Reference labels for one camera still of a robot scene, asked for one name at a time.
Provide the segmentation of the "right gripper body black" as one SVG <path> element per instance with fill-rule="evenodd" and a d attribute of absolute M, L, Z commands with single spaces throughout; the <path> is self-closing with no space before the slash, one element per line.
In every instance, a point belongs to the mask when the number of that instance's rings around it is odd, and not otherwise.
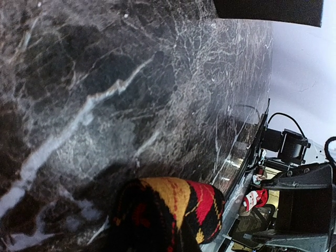
<path fill-rule="evenodd" d="M 335 230 L 335 184 L 329 163 L 302 165 L 261 182 L 278 191 L 275 226 L 259 233 L 269 247 L 329 251 Z"/>

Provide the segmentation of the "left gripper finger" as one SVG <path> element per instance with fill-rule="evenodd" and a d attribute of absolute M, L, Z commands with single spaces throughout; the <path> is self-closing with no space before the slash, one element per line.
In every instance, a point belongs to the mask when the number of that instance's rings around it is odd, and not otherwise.
<path fill-rule="evenodd" d="M 176 252 L 201 252 L 200 246 L 193 236 L 188 223 L 183 223 L 177 232 L 174 250 Z"/>

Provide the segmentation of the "red orange argyle sock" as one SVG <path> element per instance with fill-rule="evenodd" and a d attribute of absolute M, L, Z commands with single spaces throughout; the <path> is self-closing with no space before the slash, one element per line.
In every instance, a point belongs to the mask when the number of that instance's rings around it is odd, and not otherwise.
<path fill-rule="evenodd" d="M 216 187 L 177 177 L 146 177 L 125 183 L 110 215 L 104 251 L 173 251 L 188 223 L 199 247 L 222 229 L 225 197 Z"/>

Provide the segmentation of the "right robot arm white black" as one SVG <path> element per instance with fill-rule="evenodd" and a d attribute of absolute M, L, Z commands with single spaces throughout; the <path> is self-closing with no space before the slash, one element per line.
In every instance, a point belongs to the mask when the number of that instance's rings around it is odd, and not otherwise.
<path fill-rule="evenodd" d="M 303 132 L 265 129 L 261 147 L 277 153 L 289 167 L 261 182 L 262 188 L 278 191 L 275 226 L 254 233 L 253 240 L 269 247 L 298 251 L 331 251 L 335 246 L 335 160 L 324 145 L 325 161 L 307 164 L 311 147 Z"/>

